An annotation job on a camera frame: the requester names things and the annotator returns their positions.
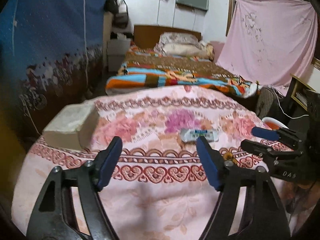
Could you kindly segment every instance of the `striped blanket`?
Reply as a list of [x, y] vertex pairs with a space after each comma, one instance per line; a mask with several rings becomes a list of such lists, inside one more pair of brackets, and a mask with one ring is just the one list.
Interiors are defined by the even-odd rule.
[[257, 84], [197, 57], [163, 56], [152, 50], [132, 46], [118, 75], [108, 79], [108, 95], [146, 88], [173, 85], [196, 85], [229, 96], [247, 98], [257, 93]]

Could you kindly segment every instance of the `small package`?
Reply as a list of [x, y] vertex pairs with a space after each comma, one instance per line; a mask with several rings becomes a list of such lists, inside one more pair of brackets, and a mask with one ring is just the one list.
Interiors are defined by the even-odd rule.
[[81, 151], [90, 145], [98, 121], [94, 103], [68, 105], [44, 128], [42, 136], [50, 147]]
[[195, 142], [200, 136], [204, 136], [208, 142], [218, 141], [217, 130], [181, 129], [180, 137], [183, 142]]

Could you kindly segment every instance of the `white cable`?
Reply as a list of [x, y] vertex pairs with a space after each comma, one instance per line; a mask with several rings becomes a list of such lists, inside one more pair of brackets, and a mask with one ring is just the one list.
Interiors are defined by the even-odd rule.
[[174, 17], [176, 15], [176, 3], [174, 3], [174, 11], [173, 11], [173, 20], [172, 20], [172, 28], [173, 28], [173, 24], [174, 24]]
[[24, 106], [24, 107], [27, 109], [27, 111], [28, 111], [28, 116], [29, 116], [30, 119], [31, 119], [31, 122], [32, 122], [32, 124], [33, 124], [33, 127], [36, 129], [36, 132], [41, 136], [41, 134], [39, 133], [39, 131], [38, 131], [35, 123], [34, 123], [33, 120], [32, 120], [32, 117], [31, 117], [31, 114], [30, 114], [30, 112], [29, 112], [29, 108], [28, 108], [28, 106], [27, 106], [27, 103], [25, 102], [24, 98], [21, 97], [20, 99], [22, 100], [23, 106]]
[[193, 30], [194, 30], [194, 28], [195, 28], [196, 18], [197, 18], [197, 11], [195, 10], [195, 21], [193, 22], [192, 31], [193, 31]]
[[279, 107], [280, 107], [280, 109], [281, 109], [282, 113], [284, 113], [284, 115], [286, 115], [287, 117], [289, 117], [289, 118], [291, 118], [291, 119], [299, 119], [299, 118], [302, 118], [302, 117], [304, 117], [304, 116], [309, 116], [308, 114], [304, 114], [304, 115], [299, 116], [299, 117], [291, 117], [291, 116], [288, 116], [288, 115], [283, 111], [283, 109], [282, 109], [282, 107], [281, 107], [281, 105], [280, 105], [280, 101], [279, 101], [278, 95], [277, 95], [277, 93], [276, 93], [276, 89], [275, 89], [275, 87], [274, 87], [273, 85], [272, 85], [272, 87], [273, 87], [273, 91], [274, 91], [274, 93], [276, 94], [276, 97], [277, 97], [277, 100], [278, 100]]
[[158, 4], [157, 25], [159, 25], [159, 24], [158, 24], [158, 21], [159, 21], [159, 11], [160, 11], [160, 0], [159, 0], [159, 4]]
[[16, 7], [14, 9], [14, 13], [13, 13], [13, 21], [12, 21], [12, 54], [14, 56], [14, 29], [15, 29], [15, 25], [16, 25], [16, 13], [17, 13], [17, 8], [18, 8], [18, 2], [19, 0], [17, 0], [16, 3]]
[[85, 64], [85, 80], [87, 83], [87, 87], [89, 85], [88, 81], [88, 66], [89, 66], [89, 58], [88, 58], [88, 51], [87, 51], [87, 34], [86, 34], [86, 24], [85, 24], [85, 0], [83, 0], [83, 21], [84, 21], [84, 50], [85, 50], [85, 57], [87, 62]]

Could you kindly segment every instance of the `pink floral bedspread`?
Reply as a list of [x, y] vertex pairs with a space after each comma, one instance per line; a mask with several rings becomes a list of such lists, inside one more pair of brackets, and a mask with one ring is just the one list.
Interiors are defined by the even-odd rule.
[[[198, 86], [141, 90], [94, 101], [100, 121], [90, 149], [55, 149], [40, 138], [27, 154], [12, 204], [12, 220], [23, 233], [50, 170], [56, 165], [79, 167], [94, 159], [114, 136], [122, 138], [124, 148], [100, 198], [121, 240], [198, 239], [204, 230], [219, 193], [206, 180], [195, 143], [181, 141], [181, 128], [217, 129], [219, 141], [210, 143], [212, 148], [244, 168], [266, 165], [241, 150], [243, 139], [285, 149], [251, 135], [252, 127], [264, 126], [255, 113], [220, 92]], [[79, 228], [88, 233], [76, 188], [73, 193]], [[244, 195], [245, 188], [230, 233], [238, 229]]]

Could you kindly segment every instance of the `electrical cord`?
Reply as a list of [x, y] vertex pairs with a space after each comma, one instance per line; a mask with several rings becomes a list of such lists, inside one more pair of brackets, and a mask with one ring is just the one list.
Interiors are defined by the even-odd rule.
[[23, 106], [26, 108], [26, 110], [27, 110], [27, 112], [28, 112], [28, 116], [29, 116], [29, 118], [30, 118], [30, 120], [31, 120], [31, 122], [32, 122], [32, 124], [33, 124], [33, 127], [36, 129], [37, 134], [41, 136], [41, 133], [39, 133], [39, 131], [38, 131], [36, 125], [35, 125], [35, 122], [33, 122], [33, 119], [32, 119], [32, 117], [31, 117], [31, 114], [30, 114], [30, 111], [29, 111], [29, 108], [28, 108], [28, 106], [27, 106], [26, 101], [24, 100], [23, 97], [20, 97], [20, 99], [21, 99], [21, 101], [22, 101]]
[[192, 31], [193, 31], [193, 30], [194, 30], [194, 28], [195, 28], [196, 18], [197, 18], [197, 11], [195, 10], [195, 20], [194, 20], [194, 22], [193, 22]]
[[160, 11], [160, 0], [159, 0], [159, 4], [158, 4], [157, 25], [159, 25], [158, 24], [158, 22], [159, 22], [159, 11]]
[[17, 8], [18, 8], [18, 2], [16, 2], [16, 7], [14, 8], [14, 13], [13, 13], [13, 20], [12, 20], [12, 54], [14, 55], [14, 29], [16, 27], [16, 13], [17, 13]]
[[291, 116], [288, 116], [284, 111], [283, 111], [283, 109], [282, 109], [282, 107], [281, 107], [281, 105], [280, 105], [280, 101], [279, 101], [279, 97], [278, 97], [278, 95], [277, 95], [277, 93], [276, 93], [276, 91], [277, 92], [279, 92], [278, 90], [276, 90], [275, 89], [275, 87], [272, 85], [272, 88], [273, 88], [273, 91], [274, 91], [274, 93], [276, 94], [276, 97], [277, 97], [277, 100], [278, 100], [278, 104], [279, 104], [279, 107], [280, 107], [280, 109], [281, 109], [281, 111], [282, 111], [282, 113], [284, 114], [284, 115], [286, 115], [287, 117], [289, 117], [289, 118], [291, 118], [291, 119], [299, 119], [299, 118], [302, 118], [302, 117], [304, 117], [304, 116], [309, 116], [308, 114], [304, 114], [304, 115], [302, 115], [302, 116], [299, 116], [299, 117], [291, 117]]
[[89, 57], [88, 57], [88, 50], [87, 50], [87, 34], [86, 34], [86, 19], [85, 19], [85, 0], [83, 0], [83, 25], [84, 25], [84, 51], [85, 51], [85, 58], [86, 58], [86, 64], [85, 64], [85, 80], [86, 80], [86, 88], [88, 88], [89, 85], [89, 79], [88, 79], [88, 66], [89, 66]]

